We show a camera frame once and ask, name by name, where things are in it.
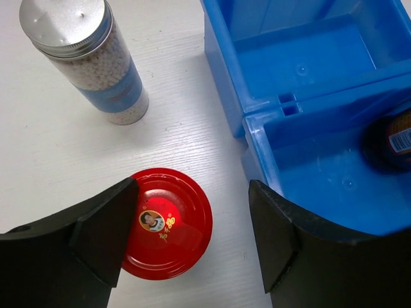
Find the red-lid sauce jar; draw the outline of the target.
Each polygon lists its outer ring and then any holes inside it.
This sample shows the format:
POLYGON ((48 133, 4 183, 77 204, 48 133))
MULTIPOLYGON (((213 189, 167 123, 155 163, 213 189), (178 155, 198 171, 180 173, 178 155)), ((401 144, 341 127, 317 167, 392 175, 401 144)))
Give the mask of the red-lid sauce jar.
POLYGON ((174 169, 145 169, 132 177, 139 196, 122 268, 147 280, 177 277, 200 260, 211 240, 209 200, 192 178, 174 169))
POLYGON ((371 123, 362 137, 363 154, 386 172, 410 171, 410 109, 371 123))

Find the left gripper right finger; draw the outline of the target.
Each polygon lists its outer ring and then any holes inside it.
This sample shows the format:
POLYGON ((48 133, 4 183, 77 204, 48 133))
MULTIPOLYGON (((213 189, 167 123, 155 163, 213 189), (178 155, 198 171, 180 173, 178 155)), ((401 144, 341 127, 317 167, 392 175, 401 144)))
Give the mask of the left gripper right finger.
POLYGON ((249 184, 264 290, 274 307, 409 307, 410 229, 370 235, 249 184))

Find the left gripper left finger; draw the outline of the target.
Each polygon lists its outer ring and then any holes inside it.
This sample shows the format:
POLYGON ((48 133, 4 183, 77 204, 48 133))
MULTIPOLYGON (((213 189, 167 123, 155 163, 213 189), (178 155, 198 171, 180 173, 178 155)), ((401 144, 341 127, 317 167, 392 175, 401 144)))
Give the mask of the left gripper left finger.
POLYGON ((106 307, 138 196, 137 181, 129 177, 1 234, 1 307, 106 307))

